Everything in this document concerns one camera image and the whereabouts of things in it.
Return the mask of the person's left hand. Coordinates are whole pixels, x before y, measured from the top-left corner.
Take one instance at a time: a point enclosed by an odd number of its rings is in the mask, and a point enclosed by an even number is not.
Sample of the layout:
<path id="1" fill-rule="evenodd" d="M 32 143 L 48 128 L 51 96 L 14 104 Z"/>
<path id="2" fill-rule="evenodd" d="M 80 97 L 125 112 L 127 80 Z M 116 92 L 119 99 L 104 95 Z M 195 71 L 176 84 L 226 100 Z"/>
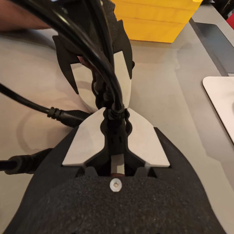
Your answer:
<path id="1" fill-rule="evenodd" d="M 93 70 L 93 69 L 94 69 L 93 66 L 92 66 L 92 64 L 91 64 L 86 58 L 84 58 L 84 57 L 82 57 L 82 56 L 77 56 L 77 58 L 78 58 L 80 64 L 82 64 L 82 65 L 85 66 L 86 68 L 88 68 L 88 69 L 90 69 L 90 70 Z"/>

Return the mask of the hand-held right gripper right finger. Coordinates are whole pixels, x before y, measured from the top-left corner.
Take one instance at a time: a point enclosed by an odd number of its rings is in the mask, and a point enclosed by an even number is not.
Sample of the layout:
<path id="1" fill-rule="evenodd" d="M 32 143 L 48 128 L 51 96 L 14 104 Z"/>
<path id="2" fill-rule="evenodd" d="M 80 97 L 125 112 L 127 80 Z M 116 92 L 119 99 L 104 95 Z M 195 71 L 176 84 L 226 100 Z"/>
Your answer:
<path id="1" fill-rule="evenodd" d="M 138 168 L 168 168 L 169 160 L 153 125 L 131 108 L 125 109 L 126 143 L 124 163 L 134 172 Z"/>

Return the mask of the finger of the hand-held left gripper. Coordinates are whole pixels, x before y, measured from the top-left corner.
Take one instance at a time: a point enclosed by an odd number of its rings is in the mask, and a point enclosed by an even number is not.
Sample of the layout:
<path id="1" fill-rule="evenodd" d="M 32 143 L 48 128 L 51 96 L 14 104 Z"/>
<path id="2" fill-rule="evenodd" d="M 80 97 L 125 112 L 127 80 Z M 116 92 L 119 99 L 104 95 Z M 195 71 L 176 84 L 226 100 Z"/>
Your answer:
<path id="1" fill-rule="evenodd" d="M 95 95 L 92 92 L 92 71 L 80 63 L 71 64 L 71 69 L 80 98 L 86 108 L 91 113 L 95 113 L 98 108 L 95 104 Z"/>
<path id="2" fill-rule="evenodd" d="M 114 65 L 115 75 L 117 77 L 122 92 L 123 104 L 125 108 L 128 108 L 130 102 L 132 81 L 128 73 L 123 51 L 119 51 L 114 54 Z"/>

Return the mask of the yellow plastic bin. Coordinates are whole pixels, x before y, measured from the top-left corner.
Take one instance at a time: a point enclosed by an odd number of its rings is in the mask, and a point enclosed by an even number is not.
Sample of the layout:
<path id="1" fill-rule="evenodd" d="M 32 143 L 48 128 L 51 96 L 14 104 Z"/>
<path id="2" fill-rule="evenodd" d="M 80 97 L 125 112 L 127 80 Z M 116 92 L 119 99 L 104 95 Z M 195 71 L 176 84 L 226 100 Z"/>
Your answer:
<path id="1" fill-rule="evenodd" d="M 130 40 L 172 43 L 202 0 L 112 0 Z"/>

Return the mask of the person's left forearm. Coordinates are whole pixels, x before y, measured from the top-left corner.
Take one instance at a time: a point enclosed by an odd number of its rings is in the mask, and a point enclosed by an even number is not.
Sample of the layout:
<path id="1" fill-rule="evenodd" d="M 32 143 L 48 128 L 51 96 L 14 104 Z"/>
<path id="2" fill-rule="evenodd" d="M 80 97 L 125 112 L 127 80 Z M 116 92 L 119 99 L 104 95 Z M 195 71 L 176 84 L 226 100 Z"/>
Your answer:
<path id="1" fill-rule="evenodd" d="M 49 28 L 50 26 L 20 6 L 8 0 L 0 1 L 1 32 L 27 29 L 43 30 Z"/>

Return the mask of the grey desk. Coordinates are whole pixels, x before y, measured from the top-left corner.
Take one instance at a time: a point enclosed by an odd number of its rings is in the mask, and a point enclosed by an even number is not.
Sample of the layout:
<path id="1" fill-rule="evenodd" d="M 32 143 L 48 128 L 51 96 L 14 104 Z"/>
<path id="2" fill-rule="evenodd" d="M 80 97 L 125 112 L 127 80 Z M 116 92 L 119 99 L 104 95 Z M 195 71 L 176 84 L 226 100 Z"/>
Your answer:
<path id="1" fill-rule="evenodd" d="M 183 153 L 200 177 L 215 214 L 234 233 L 234 146 L 202 86 L 219 72 L 195 26 L 172 44 L 131 41 L 129 107 Z M 45 107 L 88 112 L 58 66 L 52 30 L 0 35 L 0 82 Z M 0 95 L 0 159 L 55 147 L 70 128 Z"/>

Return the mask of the white stand with flat base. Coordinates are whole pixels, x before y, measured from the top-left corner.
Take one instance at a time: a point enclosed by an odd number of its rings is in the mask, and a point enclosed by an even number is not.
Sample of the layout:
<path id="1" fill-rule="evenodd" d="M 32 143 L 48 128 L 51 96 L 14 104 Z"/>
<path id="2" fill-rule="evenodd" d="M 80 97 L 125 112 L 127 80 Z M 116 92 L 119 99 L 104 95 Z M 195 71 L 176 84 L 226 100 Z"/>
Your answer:
<path id="1" fill-rule="evenodd" d="M 202 84 L 234 143 L 234 77 L 205 77 Z"/>

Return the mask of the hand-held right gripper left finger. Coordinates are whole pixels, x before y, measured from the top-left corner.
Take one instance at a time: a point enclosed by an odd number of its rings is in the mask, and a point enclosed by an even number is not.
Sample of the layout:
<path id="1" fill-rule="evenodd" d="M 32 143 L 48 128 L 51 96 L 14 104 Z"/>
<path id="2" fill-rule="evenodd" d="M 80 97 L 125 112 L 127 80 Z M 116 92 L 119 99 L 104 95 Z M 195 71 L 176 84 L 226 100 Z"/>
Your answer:
<path id="1" fill-rule="evenodd" d="M 62 162 L 64 167 L 94 167 L 99 170 L 110 160 L 107 136 L 101 130 L 101 126 L 104 130 L 106 127 L 105 111 L 106 108 L 99 109 L 79 125 Z"/>

